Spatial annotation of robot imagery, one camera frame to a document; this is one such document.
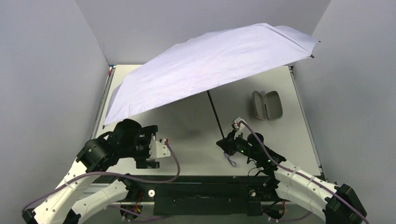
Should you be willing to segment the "lilac umbrella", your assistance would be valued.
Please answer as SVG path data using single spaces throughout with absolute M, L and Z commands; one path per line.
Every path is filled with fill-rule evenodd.
M 171 139 L 185 175 L 224 175 L 231 168 L 216 146 L 221 136 L 205 94 L 210 91 L 225 132 L 234 118 L 244 118 L 269 147 L 316 173 L 315 150 L 288 65 L 310 58 L 317 43 L 293 28 L 260 23 L 176 44 L 125 76 L 112 94 L 104 125 L 125 118 L 157 124 Z M 257 119 L 253 91 L 277 91 L 282 118 Z

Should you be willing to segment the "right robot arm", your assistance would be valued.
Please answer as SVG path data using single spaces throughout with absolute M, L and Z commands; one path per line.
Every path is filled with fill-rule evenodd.
M 368 222 L 367 212 L 350 186 L 338 186 L 304 172 L 267 147 L 259 133 L 250 134 L 247 139 L 235 134 L 232 131 L 217 141 L 217 146 L 229 156 L 240 153 L 254 160 L 257 167 L 275 181 L 272 186 L 278 198 L 303 207 L 327 224 Z

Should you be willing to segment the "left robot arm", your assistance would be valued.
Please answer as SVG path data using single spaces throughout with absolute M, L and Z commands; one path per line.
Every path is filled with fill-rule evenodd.
M 77 154 L 70 170 L 55 190 L 42 196 L 43 202 L 35 208 L 26 205 L 22 218 L 27 224 L 81 224 L 108 205 L 123 200 L 134 181 L 143 179 L 117 174 L 107 170 L 120 159 L 133 158 L 138 168 L 158 168 L 155 158 L 169 155 L 166 140 L 158 141 L 156 125 L 142 127 L 125 119 L 113 131 L 87 141 Z M 83 192 L 100 176 L 113 176 L 115 181 L 99 192 L 80 199 Z

